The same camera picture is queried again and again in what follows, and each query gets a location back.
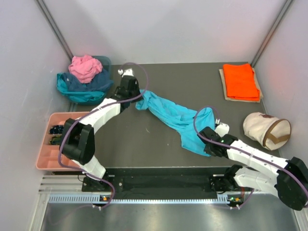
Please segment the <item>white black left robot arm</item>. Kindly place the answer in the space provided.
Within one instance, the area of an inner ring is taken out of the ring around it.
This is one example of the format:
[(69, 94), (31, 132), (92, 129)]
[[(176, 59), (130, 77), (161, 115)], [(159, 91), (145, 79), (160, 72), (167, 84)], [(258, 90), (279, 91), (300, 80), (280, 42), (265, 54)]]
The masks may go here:
[(140, 100), (142, 95), (139, 83), (132, 69), (128, 69), (121, 75), (120, 85), (110, 98), (105, 98), (88, 114), (65, 121), (58, 163), (62, 167), (80, 170), (86, 175), (82, 191), (103, 192), (111, 186), (105, 167), (95, 156), (95, 133), (131, 103)]

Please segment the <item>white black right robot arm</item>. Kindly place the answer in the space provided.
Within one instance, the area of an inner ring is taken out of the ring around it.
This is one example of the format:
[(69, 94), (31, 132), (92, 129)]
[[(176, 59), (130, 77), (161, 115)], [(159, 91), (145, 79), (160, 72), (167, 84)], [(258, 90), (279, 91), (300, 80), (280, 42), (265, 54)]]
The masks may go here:
[(250, 188), (278, 197), (293, 210), (307, 208), (308, 168), (301, 159), (288, 160), (267, 154), (230, 134), (220, 136), (210, 127), (197, 135), (205, 144), (206, 153), (237, 162), (222, 177), (211, 177), (213, 190)]

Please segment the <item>light blue t shirt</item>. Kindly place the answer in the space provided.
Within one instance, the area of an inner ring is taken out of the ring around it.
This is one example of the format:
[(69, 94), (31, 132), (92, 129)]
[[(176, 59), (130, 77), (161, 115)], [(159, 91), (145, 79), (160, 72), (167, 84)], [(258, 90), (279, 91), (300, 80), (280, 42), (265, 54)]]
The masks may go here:
[(215, 128), (214, 113), (206, 107), (199, 113), (170, 100), (161, 98), (151, 91), (143, 94), (136, 102), (137, 110), (149, 110), (165, 125), (179, 133), (182, 148), (195, 154), (210, 156), (205, 152), (205, 144), (197, 135), (205, 127)]

